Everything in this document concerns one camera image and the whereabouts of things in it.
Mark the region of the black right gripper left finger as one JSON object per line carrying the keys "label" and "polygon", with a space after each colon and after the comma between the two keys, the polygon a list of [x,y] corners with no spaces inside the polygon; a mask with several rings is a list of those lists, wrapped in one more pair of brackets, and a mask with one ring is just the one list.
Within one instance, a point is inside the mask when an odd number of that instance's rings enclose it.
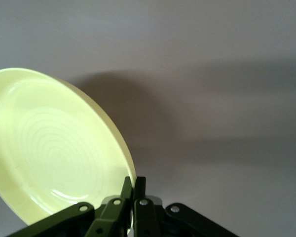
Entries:
{"label": "black right gripper left finger", "polygon": [[130,228],[133,187],[125,177],[119,196],[109,197],[95,209],[79,202],[32,225],[11,237],[125,237]]}

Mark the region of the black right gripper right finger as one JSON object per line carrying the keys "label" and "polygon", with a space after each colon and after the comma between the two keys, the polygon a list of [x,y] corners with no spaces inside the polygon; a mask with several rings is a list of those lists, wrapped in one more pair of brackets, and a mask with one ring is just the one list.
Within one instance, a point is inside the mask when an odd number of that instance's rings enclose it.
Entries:
{"label": "black right gripper right finger", "polygon": [[235,237],[236,234],[182,203],[166,208],[146,195],[146,178],[137,177],[133,196],[136,237]]}

